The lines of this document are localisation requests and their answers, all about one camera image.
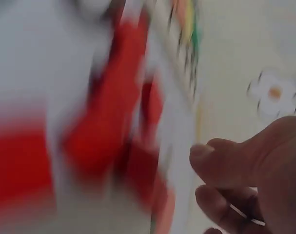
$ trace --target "flower pattern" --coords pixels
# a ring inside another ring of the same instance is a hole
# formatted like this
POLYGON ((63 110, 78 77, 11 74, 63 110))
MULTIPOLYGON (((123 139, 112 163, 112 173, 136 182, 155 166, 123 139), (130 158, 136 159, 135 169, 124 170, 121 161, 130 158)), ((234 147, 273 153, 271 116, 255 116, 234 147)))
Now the flower pattern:
POLYGON ((261 72, 249 84, 247 94, 258 100, 261 117, 276 119, 296 113, 296 81, 281 78, 274 70, 261 72))

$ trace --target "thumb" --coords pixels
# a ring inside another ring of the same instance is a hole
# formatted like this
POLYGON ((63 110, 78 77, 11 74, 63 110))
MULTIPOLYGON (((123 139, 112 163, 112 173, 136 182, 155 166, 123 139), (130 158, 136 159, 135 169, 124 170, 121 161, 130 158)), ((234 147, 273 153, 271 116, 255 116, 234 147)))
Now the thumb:
POLYGON ((195 172, 210 185, 221 189, 257 185, 268 157, 279 146, 296 137, 296 117, 276 120, 263 131, 243 143, 213 139, 207 145, 190 150, 190 163, 195 172))

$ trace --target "yellow stripe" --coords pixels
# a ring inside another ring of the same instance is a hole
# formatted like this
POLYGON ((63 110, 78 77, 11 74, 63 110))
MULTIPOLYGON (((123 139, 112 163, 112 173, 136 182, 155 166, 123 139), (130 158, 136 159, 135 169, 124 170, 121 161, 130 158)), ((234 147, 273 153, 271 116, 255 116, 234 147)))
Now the yellow stripe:
POLYGON ((193 32, 194 9, 191 0, 186 0, 184 39, 189 42, 193 32))

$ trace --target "hand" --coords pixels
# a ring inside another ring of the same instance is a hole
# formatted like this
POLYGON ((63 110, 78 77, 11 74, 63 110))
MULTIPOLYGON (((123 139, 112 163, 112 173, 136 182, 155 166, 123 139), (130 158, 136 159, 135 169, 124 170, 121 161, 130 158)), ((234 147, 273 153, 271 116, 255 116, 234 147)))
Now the hand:
POLYGON ((296 234, 296 117, 281 118, 243 143, 213 139, 195 145, 190 162, 206 183, 196 190, 197 203, 222 229, 296 234))

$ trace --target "fingernail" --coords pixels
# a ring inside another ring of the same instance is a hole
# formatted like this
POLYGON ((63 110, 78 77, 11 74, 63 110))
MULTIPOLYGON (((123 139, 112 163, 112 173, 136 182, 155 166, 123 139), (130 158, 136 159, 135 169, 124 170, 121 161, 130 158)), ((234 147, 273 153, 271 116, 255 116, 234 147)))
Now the fingernail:
POLYGON ((197 164, 204 160, 212 151, 214 151, 214 148, 209 145, 194 145, 190 149, 190 163, 197 164))

